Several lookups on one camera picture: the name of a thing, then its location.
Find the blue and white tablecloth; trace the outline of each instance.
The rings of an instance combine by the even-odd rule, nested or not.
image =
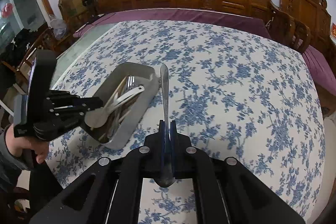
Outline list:
[[[120,22],[60,77],[55,89],[92,96],[115,67],[135,62],[170,74],[169,116],[211,157],[236,157],[306,221],[322,180],[325,136],[314,83],[302,56],[249,33],[179,21]],[[159,91],[124,149],[74,129],[50,144],[47,163],[64,187],[98,158],[143,144],[163,119]],[[139,223],[196,223],[191,180],[143,183]]]

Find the metal screw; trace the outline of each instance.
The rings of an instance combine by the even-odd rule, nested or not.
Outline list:
[[[105,166],[105,165],[108,165],[110,163],[110,159],[109,158],[101,158],[99,161],[98,161],[99,165],[101,166]]]
[[[189,146],[189,147],[187,147],[186,151],[189,154],[195,154],[197,150],[196,150],[196,148],[194,148],[192,146]]]
[[[142,147],[139,148],[139,151],[142,154],[146,154],[146,153],[148,153],[150,151],[150,149],[149,149],[148,146],[142,146]]]
[[[235,158],[228,158],[227,160],[226,160],[226,163],[228,164],[228,165],[236,165],[237,164],[237,160],[235,159]]]

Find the clear plastic bag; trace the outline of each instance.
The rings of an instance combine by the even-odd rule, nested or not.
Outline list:
[[[50,26],[53,28],[54,36],[57,40],[61,40],[67,32],[67,24],[63,19],[49,15]]]

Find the sleeve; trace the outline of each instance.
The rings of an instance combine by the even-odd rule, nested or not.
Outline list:
[[[6,131],[0,134],[0,188],[10,193],[17,184],[21,170],[29,170],[21,158],[14,157],[6,145]]]

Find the hand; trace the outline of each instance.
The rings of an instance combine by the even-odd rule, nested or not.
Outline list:
[[[7,129],[6,145],[8,151],[15,157],[20,157],[23,149],[34,150],[39,164],[43,163],[49,152],[49,142],[40,141],[35,137],[14,138],[13,125]]]

